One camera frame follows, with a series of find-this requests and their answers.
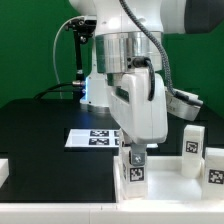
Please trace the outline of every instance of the white wooden block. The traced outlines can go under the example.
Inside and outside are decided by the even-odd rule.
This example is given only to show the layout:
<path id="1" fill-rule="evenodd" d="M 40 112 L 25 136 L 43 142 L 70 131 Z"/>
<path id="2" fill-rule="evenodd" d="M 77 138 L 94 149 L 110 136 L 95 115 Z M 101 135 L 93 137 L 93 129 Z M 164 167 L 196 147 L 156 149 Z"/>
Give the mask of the white wooden block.
<path id="1" fill-rule="evenodd" d="M 0 188 L 9 176 L 8 159 L 0 159 Z"/>
<path id="2" fill-rule="evenodd" d="M 121 183 L 124 198 L 144 198 L 148 193 L 147 162 L 144 166 L 135 167 L 130 164 L 130 147 L 122 148 Z"/>
<path id="3" fill-rule="evenodd" d="M 187 159 L 201 159 L 205 127 L 187 125 L 184 129 L 182 156 Z"/>
<path id="4" fill-rule="evenodd" d="M 205 127 L 187 125 L 184 129 L 181 174 L 187 178 L 198 178 L 201 174 Z"/>
<path id="5" fill-rule="evenodd" d="M 203 199 L 224 199 L 224 149 L 206 148 Z"/>

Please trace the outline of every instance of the green backdrop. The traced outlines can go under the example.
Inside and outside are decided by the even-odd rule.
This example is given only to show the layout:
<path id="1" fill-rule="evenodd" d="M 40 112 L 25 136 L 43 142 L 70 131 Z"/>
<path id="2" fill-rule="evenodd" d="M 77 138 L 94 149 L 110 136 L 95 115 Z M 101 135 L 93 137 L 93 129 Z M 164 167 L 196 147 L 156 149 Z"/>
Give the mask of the green backdrop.
<path id="1" fill-rule="evenodd" d="M 1 0 L 0 15 L 0 106 L 3 106 L 13 99 L 32 98 L 56 84 L 53 41 L 59 27 L 78 14 L 68 0 Z M 174 86 L 199 94 L 206 105 L 224 117 L 223 40 L 224 23 L 209 34 L 164 35 Z M 88 74 L 91 45 L 82 50 Z M 60 36 L 57 65 L 62 82 L 75 78 L 72 32 Z M 57 98 L 58 94 L 47 97 Z"/>

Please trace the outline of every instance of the black cable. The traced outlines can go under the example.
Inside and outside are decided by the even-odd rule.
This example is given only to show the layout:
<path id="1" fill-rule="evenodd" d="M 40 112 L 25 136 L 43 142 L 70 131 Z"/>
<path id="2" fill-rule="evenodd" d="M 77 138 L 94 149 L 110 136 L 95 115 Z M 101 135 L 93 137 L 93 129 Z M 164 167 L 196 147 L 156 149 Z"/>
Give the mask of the black cable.
<path id="1" fill-rule="evenodd" d="M 35 100 L 40 100 L 44 95 L 48 94 L 48 93 L 73 93 L 73 92 L 80 92 L 80 89 L 70 89 L 70 90 L 46 90 L 43 91 L 39 94 L 37 94 L 34 99 Z"/>
<path id="2" fill-rule="evenodd" d="M 151 34 L 149 30 L 146 29 L 144 25 L 142 25 L 141 22 L 136 18 L 134 13 L 131 11 L 125 0 L 119 0 L 122 8 L 126 12 L 126 14 L 129 16 L 129 18 L 132 20 L 132 22 L 152 41 L 152 43 L 157 47 L 158 51 L 161 54 L 162 57 L 162 63 L 165 71 L 165 79 L 167 82 L 167 89 L 169 92 L 176 98 L 184 101 L 187 104 L 194 105 L 194 106 L 199 106 L 201 107 L 203 105 L 203 102 L 201 100 L 193 100 L 191 99 L 188 95 L 183 94 L 179 91 L 176 91 L 173 89 L 173 83 L 171 79 L 171 69 L 170 69 L 170 64 L 169 64 L 169 59 L 168 55 L 161 45 L 161 43 Z"/>
<path id="3" fill-rule="evenodd" d="M 57 84 L 55 86 L 52 86 L 52 87 L 46 89 L 43 92 L 38 93 L 37 95 L 34 96 L 34 99 L 41 99 L 46 93 L 51 92 L 51 91 L 53 92 L 53 90 L 64 87 L 64 86 L 73 86 L 73 85 L 72 85 L 72 82 L 65 82 L 65 83 Z"/>
<path id="4" fill-rule="evenodd" d="M 152 66 L 151 60 L 149 58 L 145 59 L 145 63 L 147 64 L 147 66 L 149 68 L 149 76 L 150 76 L 149 78 L 151 80 L 151 90 L 149 93 L 148 100 L 152 101 L 154 99 L 154 95 L 155 95 L 155 71 Z"/>

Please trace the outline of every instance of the qr-like tag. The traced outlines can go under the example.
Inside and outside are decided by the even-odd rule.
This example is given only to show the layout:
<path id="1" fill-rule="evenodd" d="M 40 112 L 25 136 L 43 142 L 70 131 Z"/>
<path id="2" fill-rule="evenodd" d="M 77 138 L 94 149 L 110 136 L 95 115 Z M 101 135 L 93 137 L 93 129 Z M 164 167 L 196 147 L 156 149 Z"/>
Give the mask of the qr-like tag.
<path id="1" fill-rule="evenodd" d="M 109 145 L 108 138 L 90 138 L 89 145 Z"/>
<path id="2" fill-rule="evenodd" d="M 116 138 L 114 141 L 115 141 L 115 145 L 119 145 L 119 139 L 118 138 Z"/>
<path id="3" fill-rule="evenodd" d="M 114 131 L 114 136 L 119 137 L 119 131 Z"/>
<path id="4" fill-rule="evenodd" d="M 212 184 L 224 184 L 224 171 L 209 170 L 208 182 Z"/>
<path id="5" fill-rule="evenodd" d="M 144 181 L 144 167 L 130 168 L 130 182 Z"/>
<path id="6" fill-rule="evenodd" d="M 109 131 L 93 130 L 93 131 L 90 131 L 90 136 L 94 136 L 94 137 L 108 137 L 109 136 Z"/>
<path id="7" fill-rule="evenodd" d="M 186 152 L 197 154 L 198 153 L 198 142 L 187 141 L 186 142 Z"/>

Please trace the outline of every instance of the black table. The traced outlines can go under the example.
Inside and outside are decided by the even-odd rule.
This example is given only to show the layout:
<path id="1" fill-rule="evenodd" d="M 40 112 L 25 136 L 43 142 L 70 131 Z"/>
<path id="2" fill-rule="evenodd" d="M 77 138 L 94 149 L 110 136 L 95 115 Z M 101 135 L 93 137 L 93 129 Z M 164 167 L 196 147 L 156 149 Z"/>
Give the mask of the black table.
<path id="1" fill-rule="evenodd" d="M 149 155 L 181 155 L 187 124 L 206 127 L 205 147 L 224 148 L 224 119 L 204 106 L 196 121 L 172 115 L 169 134 Z M 114 150 L 67 152 L 70 129 L 118 129 L 110 115 L 82 111 L 78 101 L 21 99 L 0 109 L 0 158 L 10 176 L 0 202 L 115 202 Z"/>

